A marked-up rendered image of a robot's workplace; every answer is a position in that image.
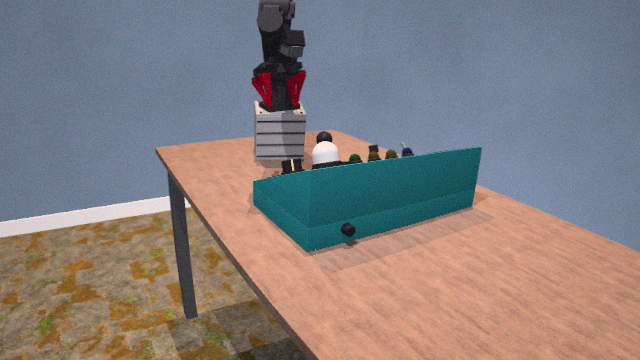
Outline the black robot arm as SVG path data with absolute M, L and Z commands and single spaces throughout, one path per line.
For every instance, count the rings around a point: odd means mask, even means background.
M 305 47 L 304 32 L 290 30 L 291 20 L 295 14 L 292 14 L 293 12 L 295 12 L 293 0 L 259 1 L 258 15 L 260 16 L 257 17 L 257 25 L 261 34 L 264 62 L 297 62 L 297 58 L 291 57 L 302 57 Z M 287 85 L 287 80 L 290 78 L 290 75 L 281 75 L 280 80 L 271 81 L 271 108 L 267 108 L 264 101 L 259 101 L 259 107 L 267 112 L 300 109 L 300 103 L 296 107 L 292 103 Z

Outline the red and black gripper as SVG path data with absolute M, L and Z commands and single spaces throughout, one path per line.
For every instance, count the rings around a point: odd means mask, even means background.
M 281 75 L 290 75 L 291 78 L 287 80 L 288 89 L 294 107 L 298 106 L 306 77 L 306 71 L 300 70 L 301 68 L 302 62 L 263 62 L 253 70 L 252 85 L 263 98 L 267 108 L 271 108 L 271 81 L 280 80 Z

